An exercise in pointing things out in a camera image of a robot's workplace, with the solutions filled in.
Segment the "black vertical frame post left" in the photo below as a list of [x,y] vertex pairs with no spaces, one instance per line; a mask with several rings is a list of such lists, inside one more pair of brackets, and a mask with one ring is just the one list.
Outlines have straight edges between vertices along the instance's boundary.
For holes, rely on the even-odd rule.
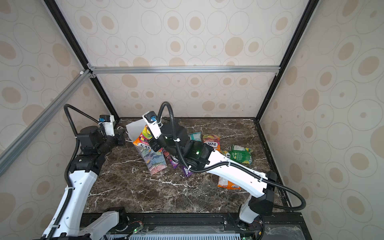
[[61,12],[59,5],[56,1],[51,0],[44,0],[43,3],[48,8],[49,13],[52,15],[54,21],[58,25],[60,31],[64,35],[65,39],[67,40],[68,44],[70,45],[72,51],[74,52],[75,56],[79,60],[81,66],[85,70],[89,70],[92,74],[91,76],[91,82],[94,85],[96,91],[98,92],[99,96],[101,97],[102,101],[104,102],[107,109],[110,111],[112,115],[114,115],[115,120],[118,122],[121,118],[118,115],[115,107],[113,106],[110,98],[107,96],[107,93],[102,86],[101,82],[99,81],[96,74],[94,74],[93,70],[91,70],[91,64],[88,60],[88,58],[85,55],[85,52],[83,51],[83,48],[81,47],[78,39],[74,35],[71,27],[69,26],[67,20],[65,19],[65,16]]

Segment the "pink Fox's candy packet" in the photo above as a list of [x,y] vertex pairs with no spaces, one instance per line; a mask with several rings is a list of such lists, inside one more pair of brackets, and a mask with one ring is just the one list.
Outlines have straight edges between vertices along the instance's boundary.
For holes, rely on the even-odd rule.
[[174,158],[168,151],[162,149],[163,155],[165,159],[171,164],[173,169],[176,169],[179,166],[179,162],[176,158]]

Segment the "yellow green Fox's candy packet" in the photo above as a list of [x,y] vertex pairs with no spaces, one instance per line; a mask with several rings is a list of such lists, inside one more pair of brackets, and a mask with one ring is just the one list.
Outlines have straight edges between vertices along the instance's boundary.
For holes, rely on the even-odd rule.
[[230,154],[228,151],[222,150],[222,151],[221,151],[221,154],[222,154],[223,156],[225,156],[227,159],[230,159],[230,158],[231,158],[231,154]]

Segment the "black vertical frame post right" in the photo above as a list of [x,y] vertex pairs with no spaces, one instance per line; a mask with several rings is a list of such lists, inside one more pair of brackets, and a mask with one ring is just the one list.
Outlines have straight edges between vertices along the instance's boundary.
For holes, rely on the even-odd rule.
[[268,92],[262,102],[262,105],[259,109],[259,112],[258,114],[256,115],[255,117],[255,123],[258,123],[260,122],[261,118],[263,117],[274,93],[275,93],[275,90],[277,89],[278,85],[279,85],[279,82],[281,80],[281,78],[283,77],[283,74],[285,73],[290,61],[291,61],[291,58],[319,4],[319,0],[310,0],[308,1],[308,4],[303,12],[303,15],[301,16],[300,18],[300,21],[298,23],[298,26],[297,28],[295,29],[294,31],[294,34],[293,34],[293,37],[291,39],[291,41],[289,42],[288,44],[288,48],[283,56],[283,59],[282,59],[282,62],[280,64],[280,70],[279,72],[277,73],[277,75],[273,78],[273,81],[268,89]]

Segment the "orange multicolour Fox's candy packet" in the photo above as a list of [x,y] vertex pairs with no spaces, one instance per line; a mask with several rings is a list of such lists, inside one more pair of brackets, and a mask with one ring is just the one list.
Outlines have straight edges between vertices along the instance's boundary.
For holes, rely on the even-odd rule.
[[146,125],[139,137],[133,142],[137,147],[151,149],[149,141],[153,138],[149,127]]

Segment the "orange red Fox's candy packet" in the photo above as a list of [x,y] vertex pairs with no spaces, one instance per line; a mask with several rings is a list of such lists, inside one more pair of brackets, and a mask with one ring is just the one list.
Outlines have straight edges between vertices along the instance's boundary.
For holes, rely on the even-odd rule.
[[203,143],[213,147],[215,150],[221,150],[220,137],[217,135],[203,135]]

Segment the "aluminium left side rail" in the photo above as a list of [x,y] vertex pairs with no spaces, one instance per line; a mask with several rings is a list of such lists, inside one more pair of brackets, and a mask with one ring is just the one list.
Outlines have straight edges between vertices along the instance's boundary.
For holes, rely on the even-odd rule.
[[1,154],[1,175],[20,156],[48,122],[60,111],[64,104],[77,91],[86,79],[91,77],[90,70],[83,70],[67,87],[45,108],[38,117],[9,145]]

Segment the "colourful painted paper bag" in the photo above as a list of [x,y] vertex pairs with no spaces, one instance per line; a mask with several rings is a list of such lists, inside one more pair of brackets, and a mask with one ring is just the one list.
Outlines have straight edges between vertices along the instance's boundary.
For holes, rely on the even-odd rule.
[[[126,125],[129,139],[134,142],[146,125],[144,120],[135,121]],[[134,147],[138,150],[151,175],[155,175],[167,167],[165,157],[161,150],[155,152],[152,149],[137,147],[135,145]]]

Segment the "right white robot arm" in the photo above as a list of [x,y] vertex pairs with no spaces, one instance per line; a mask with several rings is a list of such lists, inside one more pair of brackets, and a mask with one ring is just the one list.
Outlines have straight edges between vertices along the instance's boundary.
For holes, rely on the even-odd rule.
[[241,222],[251,224],[257,217],[272,214],[275,187],[266,183],[266,180],[275,183],[277,180],[275,173],[258,172],[240,165],[212,146],[190,140],[185,132],[183,139],[174,140],[170,123],[159,127],[153,122],[148,124],[148,129],[153,136],[150,139],[150,147],[153,150],[165,149],[187,170],[219,176],[247,191],[250,196],[239,210]]

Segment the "green snack packet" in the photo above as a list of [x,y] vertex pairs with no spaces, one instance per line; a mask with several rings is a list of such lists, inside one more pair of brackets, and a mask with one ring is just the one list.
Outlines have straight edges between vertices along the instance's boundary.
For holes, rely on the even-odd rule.
[[230,159],[241,164],[251,165],[253,162],[252,158],[253,150],[238,145],[232,145],[229,151]]

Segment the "black vertical frame post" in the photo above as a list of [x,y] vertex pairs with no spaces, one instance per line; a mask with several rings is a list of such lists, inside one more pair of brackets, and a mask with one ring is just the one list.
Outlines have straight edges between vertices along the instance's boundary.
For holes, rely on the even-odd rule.
[[281,80],[281,78],[283,77],[283,74],[285,73],[290,61],[291,61],[291,58],[319,4],[319,0],[310,0],[308,1],[308,4],[303,12],[303,15],[301,16],[300,18],[300,21],[298,23],[298,26],[297,28],[295,29],[294,31],[294,34],[293,34],[293,37],[291,39],[291,41],[289,42],[288,44],[288,48],[283,56],[283,59],[282,59],[282,62],[280,64],[280,70],[279,72],[277,73],[277,75],[273,78],[273,81],[268,89],[268,92],[262,102],[262,105],[259,109],[259,112],[258,114],[256,115],[255,117],[255,123],[258,123],[260,122],[261,118],[263,117],[274,93],[275,93],[275,90],[277,89],[278,85],[279,85],[279,82]]
[[56,1],[51,0],[44,0],[43,3],[48,8],[49,13],[52,15],[54,21],[58,25],[60,31],[64,35],[65,39],[67,40],[68,44],[70,45],[72,51],[74,52],[75,56],[79,60],[81,66],[85,70],[89,70],[92,74],[91,76],[91,82],[94,85],[96,91],[98,92],[99,96],[101,97],[102,101],[104,102],[107,109],[110,111],[112,115],[114,115],[115,120],[118,122],[121,118],[118,115],[115,107],[113,106],[110,98],[107,96],[107,93],[102,86],[101,82],[99,81],[96,74],[94,74],[93,70],[91,70],[91,64],[88,60],[88,58],[85,55],[85,52],[83,51],[83,48],[81,47],[78,39],[74,35],[71,27],[69,26],[67,20],[65,19],[65,16],[61,12],[59,5]]

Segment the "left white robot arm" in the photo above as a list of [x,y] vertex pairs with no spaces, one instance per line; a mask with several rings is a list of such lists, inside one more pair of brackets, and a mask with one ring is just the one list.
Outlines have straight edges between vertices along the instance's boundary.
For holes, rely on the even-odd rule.
[[100,240],[120,222],[121,211],[113,210],[81,229],[83,211],[106,156],[126,142],[126,131],[109,127],[90,126],[76,135],[73,158],[65,170],[68,184],[52,221],[41,236],[42,240]]

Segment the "aluminium horizontal back rail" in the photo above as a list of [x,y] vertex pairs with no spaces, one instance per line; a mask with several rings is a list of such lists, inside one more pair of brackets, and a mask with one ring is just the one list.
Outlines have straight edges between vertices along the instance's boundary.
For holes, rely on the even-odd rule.
[[157,66],[157,67],[95,67],[92,74],[216,74],[216,73],[278,73],[279,66]]

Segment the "orange white snack packet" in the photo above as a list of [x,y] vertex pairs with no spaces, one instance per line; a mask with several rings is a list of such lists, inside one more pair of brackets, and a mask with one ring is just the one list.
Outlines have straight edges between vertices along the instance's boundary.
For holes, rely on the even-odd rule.
[[223,189],[228,189],[228,190],[240,190],[241,187],[228,181],[225,178],[219,177],[218,181],[218,187],[223,188]]

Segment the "teal snack packet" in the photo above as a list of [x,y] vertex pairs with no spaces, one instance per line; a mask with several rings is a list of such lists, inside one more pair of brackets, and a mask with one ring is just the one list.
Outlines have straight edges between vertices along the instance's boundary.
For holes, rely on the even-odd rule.
[[202,133],[201,132],[196,132],[196,133],[191,133],[188,134],[190,140],[192,141],[197,141],[197,142],[202,142]]

